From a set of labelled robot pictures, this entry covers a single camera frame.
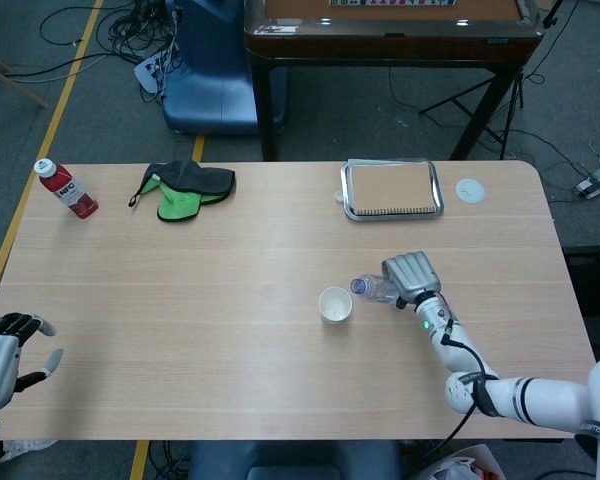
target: bottle label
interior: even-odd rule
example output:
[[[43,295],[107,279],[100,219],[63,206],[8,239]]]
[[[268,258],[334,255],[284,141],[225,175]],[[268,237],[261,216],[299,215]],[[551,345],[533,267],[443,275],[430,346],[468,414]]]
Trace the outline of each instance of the bottle label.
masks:
[[[71,207],[78,203],[85,193],[87,193],[87,191],[82,185],[73,179],[60,190],[53,192],[53,194],[67,207]]]

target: red bottle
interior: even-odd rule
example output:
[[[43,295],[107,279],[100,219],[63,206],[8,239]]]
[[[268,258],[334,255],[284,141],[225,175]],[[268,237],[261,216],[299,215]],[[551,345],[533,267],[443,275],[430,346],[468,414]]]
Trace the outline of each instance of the red bottle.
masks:
[[[40,176],[40,183],[78,217],[87,218],[98,209],[98,202],[89,196],[62,165],[43,158],[35,163],[33,170]]]

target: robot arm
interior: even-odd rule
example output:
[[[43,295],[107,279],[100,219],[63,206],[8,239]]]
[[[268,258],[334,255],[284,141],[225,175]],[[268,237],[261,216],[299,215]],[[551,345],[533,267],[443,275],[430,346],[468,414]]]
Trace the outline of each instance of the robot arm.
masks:
[[[415,306],[436,353],[453,372],[445,391],[454,410],[466,413],[475,403],[488,416],[594,437],[600,480],[600,362],[592,369],[587,386],[535,378],[500,379],[440,294],[440,279],[423,252],[387,259],[382,270],[402,300]]]
[[[49,378],[62,359],[62,350],[58,349],[39,371],[18,377],[22,347],[37,331],[46,336],[56,334],[49,322],[36,315],[10,313],[0,319],[0,409],[11,401],[14,392]]]

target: metal tray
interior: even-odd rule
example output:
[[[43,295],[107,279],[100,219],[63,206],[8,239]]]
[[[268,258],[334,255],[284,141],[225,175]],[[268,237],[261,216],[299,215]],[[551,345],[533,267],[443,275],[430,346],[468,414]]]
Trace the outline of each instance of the metal tray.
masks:
[[[350,166],[352,165],[404,165],[410,163],[426,163],[429,166],[429,179],[431,180],[431,193],[435,203],[435,211],[432,213],[407,213],[393,215],[356,215],[351,207],[351,175]],[[351,220],[356,222],[370,222],[379,220],[419,220],[424,218],[436,218],[444,212],[444,202],[442,201],[442,192],[438,182],[438,174],[435,165],[424,158],[397,158],[390,160],[360,160],[350,159],[345,162],[340,169],[340,178],[342,180],[342,197],[344,213]]]

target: white cup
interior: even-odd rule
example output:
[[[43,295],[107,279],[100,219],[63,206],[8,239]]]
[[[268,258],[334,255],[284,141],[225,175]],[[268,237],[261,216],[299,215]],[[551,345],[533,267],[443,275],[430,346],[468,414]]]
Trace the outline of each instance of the white cup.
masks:
[[[322,320],[327,323],[344,322],[351,315],[353,301],[349,292],[340,287],[329,287],[318,301]]]

